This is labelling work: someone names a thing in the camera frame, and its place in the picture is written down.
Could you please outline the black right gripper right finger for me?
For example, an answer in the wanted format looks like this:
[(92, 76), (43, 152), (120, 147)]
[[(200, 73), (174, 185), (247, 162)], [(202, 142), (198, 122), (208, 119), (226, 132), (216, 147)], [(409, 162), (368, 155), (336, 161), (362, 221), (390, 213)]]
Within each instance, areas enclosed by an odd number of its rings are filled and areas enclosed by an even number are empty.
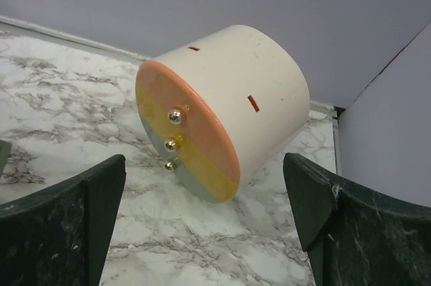
[(317, 285), (429, 285), (430, 208), (342, 178), (297, 154), (284, 180)]

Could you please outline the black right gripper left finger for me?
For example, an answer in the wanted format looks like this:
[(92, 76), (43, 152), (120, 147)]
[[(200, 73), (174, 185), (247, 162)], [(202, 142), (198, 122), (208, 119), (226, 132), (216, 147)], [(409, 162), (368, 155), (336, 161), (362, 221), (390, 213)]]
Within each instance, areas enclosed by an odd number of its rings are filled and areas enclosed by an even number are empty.
[(114, 155), (1, 205), (2, 285), (98, 285), (126, 180)]

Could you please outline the olive green canvas bag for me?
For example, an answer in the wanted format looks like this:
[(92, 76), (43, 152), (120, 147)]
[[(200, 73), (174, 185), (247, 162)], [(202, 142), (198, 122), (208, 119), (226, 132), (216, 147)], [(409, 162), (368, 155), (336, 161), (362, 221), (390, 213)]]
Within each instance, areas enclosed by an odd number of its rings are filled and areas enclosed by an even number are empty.
[(11, 143), (0, 140), (0, 176), (2, 176), (4, 168), (11, 152)]

